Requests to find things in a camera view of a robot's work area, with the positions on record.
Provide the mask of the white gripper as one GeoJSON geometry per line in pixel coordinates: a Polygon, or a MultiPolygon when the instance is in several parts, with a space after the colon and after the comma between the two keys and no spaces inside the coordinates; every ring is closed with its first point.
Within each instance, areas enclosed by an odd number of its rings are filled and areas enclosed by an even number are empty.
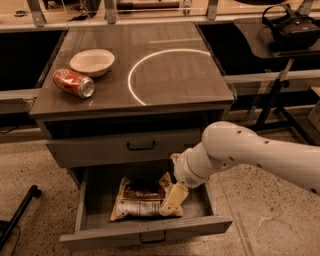
{"type": "Polygon", "coordinates": [[[189,148],[183,153],[173,153],[170,156],[174,164],[174,177],[178,183],[169,185],[165,192],[165,199],[162,201],[159,213],[162,216],[182,216],[181,204],[187,198],[189,189],[194,189],[207,181],[196,175],[188,162],[192,149],[189,148]]]}

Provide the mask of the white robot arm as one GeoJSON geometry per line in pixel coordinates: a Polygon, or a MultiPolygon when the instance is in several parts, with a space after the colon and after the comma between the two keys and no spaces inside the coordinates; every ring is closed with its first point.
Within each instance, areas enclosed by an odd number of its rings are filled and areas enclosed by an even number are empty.
{"type": "Polygon", "coordinates": [[[176,184],[159,208],[163,216],[182,204],[189,189],[238,164],[259,167],[309,192],[320,193],[319,147],[267,139],[226,121],[210,124],[196,146],[173,154],[171,159],[176,184]]]}

